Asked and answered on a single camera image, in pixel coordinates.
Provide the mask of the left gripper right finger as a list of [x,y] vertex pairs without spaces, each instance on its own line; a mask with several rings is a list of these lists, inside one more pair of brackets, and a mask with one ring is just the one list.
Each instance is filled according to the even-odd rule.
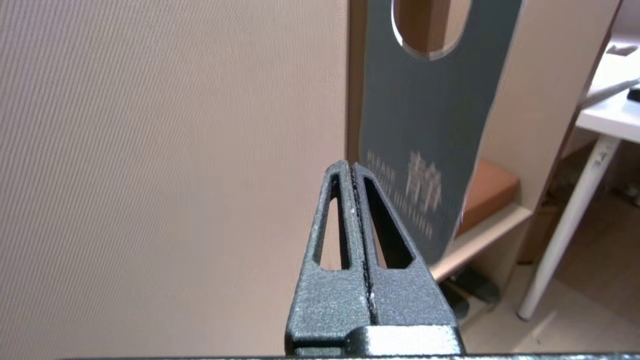
[[369,324],[350,351],[462,351],[457,319],[373,173],[352,168],[361,216]]

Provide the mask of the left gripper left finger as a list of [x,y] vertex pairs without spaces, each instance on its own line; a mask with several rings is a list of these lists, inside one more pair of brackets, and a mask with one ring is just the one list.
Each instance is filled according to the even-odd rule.
[[[322,267],[330,203],[338,203],[340,269]],[[342,351],[350,332],[370,325],[366,258],[352,172],[345,160],[324,174],[286,321],[286,350]]]

